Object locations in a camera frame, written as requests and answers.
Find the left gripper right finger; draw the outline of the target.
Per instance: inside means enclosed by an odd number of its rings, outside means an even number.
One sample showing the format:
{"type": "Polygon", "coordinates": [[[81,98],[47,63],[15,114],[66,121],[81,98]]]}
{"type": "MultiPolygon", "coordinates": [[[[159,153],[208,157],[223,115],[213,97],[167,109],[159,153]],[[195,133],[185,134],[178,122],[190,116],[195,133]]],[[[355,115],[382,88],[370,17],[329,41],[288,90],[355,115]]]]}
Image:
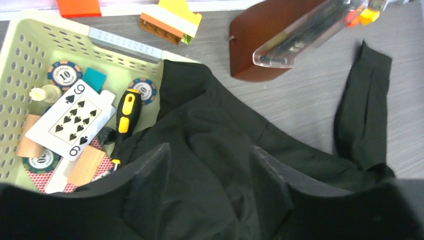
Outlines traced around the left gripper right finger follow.
{"type": "Polygon", "coordinates": [[[424,182],[387,180],[360,192],[337,188],[250,149],[260,237],[273,239],[288,218],[298,240],[421,240],[424,182]]]}

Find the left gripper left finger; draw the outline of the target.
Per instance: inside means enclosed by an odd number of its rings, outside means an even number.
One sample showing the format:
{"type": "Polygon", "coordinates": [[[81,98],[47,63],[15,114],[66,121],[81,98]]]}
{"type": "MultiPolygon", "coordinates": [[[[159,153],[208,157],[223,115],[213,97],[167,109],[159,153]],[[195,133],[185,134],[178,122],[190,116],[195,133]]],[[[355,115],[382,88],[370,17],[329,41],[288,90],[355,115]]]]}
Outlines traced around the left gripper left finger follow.
{"type": "Polygon", "coordinates": [[[41,194],[0,186],[3,240],[155,240],[170,168],[160,144],[134,162],[78,187],[41,194]]]}

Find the black garment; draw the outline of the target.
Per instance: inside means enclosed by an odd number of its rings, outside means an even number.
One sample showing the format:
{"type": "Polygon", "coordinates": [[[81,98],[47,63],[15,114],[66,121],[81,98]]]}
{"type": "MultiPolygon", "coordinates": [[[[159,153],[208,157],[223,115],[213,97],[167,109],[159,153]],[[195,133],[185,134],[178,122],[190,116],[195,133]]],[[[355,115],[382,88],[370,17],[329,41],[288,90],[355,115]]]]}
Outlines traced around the black garment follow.
{"type": "Polygon", "coordinates": [[[203,64],[166,60],[156,123],[120,157],[139,171],[80,200],[72,240],[299,240],[300,209],[256,162],[271,157],[313,180],[361,193],[394,178],[387,165],[392,58],[363,43],[334,118],[337,155],[283,132],[232,95],[203,64]]]}

